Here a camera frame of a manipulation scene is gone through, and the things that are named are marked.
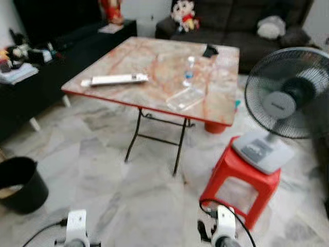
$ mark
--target wire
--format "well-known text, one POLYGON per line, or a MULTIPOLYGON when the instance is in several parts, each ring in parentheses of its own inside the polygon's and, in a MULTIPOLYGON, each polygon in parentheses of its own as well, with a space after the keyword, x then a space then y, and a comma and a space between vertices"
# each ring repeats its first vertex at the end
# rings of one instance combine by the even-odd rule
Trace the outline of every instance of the wire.
POLYGON ((54 226, 66 226, 67 225, 67 218, 66 219, 62 219, 61 221, 55 222, 53 224, 50 224, 48 226, 45 226, 44 228, 40 229, 39 231, 37 231, 29 240, 26 241, 26 243, 24 243, 24 245, 22 247, 26 247, 37 235, 39 235, 40 233, 42 233, 43 231, 52 228, 54 226))
POLYGON ((203 212, 205 212, 206 214, 208 214, 208 215, 210 215, 210 216, 212 216, 212 215, 210 214, 210 212, 205 211, 205 210, 203 209, 203 207, 202 207, 202 204, 205 203, 205 202, 214 202, 214 203, 217 203, 217 204, 219 204, 219 205, 221 205, 221 206, 226 207, 226 208, 227 208, 232 214, 234 214, 234 216, 236 217, 236 219, 240 222, 240 224, 242 225, 243 229, 244 229, 244 230, 246 231, 246 233, 248 234, 248 237, 249 237, 249 239, 250 239, 250 241, 251 241, 251 243, 252 243, 252 246, 253 246, 253 247, 256 247, 255 241, 253 240, 250 231, 248 230, 248 228, 246 227, 246 225, 242 222, 242 220, 240 219, 240 217, 239 217, 234 211, 232 211, 228 206, 224 205, 223 203, 221 203, 220 201, 218 201, 218 200, 216 200, 216 199, 203 199, 203 200, 201 200, 200 203, 199 203, 200 208, 201 208, 201 210, 202 210, 203 212))

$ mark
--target marble table top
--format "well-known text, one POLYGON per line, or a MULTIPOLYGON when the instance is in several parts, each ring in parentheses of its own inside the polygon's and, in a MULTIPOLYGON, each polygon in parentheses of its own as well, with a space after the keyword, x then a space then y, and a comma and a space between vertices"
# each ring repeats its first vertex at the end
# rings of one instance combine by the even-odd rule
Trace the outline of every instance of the marble table top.
POLYGON ((130 38, 67 82, 67 93, 142 107, 191 119, 231 126, 239 70, 239 49, 216 46, 219 55, 202 57, 205 44, 130 38), (184 90, 182 81, 188 56, 195 56, 193 86, 205 96, 185 111, 173 111, 166 100, 184 90), (144 73, 149 82, 140 85, 82 87, 93 76, 144 73))

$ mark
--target white plush toy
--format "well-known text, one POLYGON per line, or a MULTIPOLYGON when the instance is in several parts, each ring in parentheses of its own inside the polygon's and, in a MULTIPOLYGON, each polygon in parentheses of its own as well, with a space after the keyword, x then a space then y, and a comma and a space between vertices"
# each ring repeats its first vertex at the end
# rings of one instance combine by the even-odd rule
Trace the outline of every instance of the white plush toy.
POLYGON ((258 22, 257 34, 265 39, 276 40, 286 34, 286 23, 277 15, 269 16, 258 22))

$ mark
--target paper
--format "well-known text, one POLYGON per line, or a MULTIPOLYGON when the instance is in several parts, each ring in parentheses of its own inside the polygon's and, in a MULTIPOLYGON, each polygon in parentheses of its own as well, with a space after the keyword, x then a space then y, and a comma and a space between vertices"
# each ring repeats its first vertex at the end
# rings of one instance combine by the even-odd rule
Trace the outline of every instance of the paper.
POLYGON ((116 33, 117 31, 120 31, 123 28, 123 25, 118 26, 115 24, 108 24, 105 27, 102 27, 98 30, 98 32, 103 32, 103 33, 116 33))

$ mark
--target fan base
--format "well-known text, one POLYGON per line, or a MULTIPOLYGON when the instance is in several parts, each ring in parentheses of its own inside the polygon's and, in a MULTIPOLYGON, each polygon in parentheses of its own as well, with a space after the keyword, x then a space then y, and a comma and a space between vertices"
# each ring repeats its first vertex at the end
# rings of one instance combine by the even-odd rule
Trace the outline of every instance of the fan base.
POLYGON ((247 133, 232 146, 241 158, 265 174, 274 173, 294 156, 291 147, 267 132, 247 133))

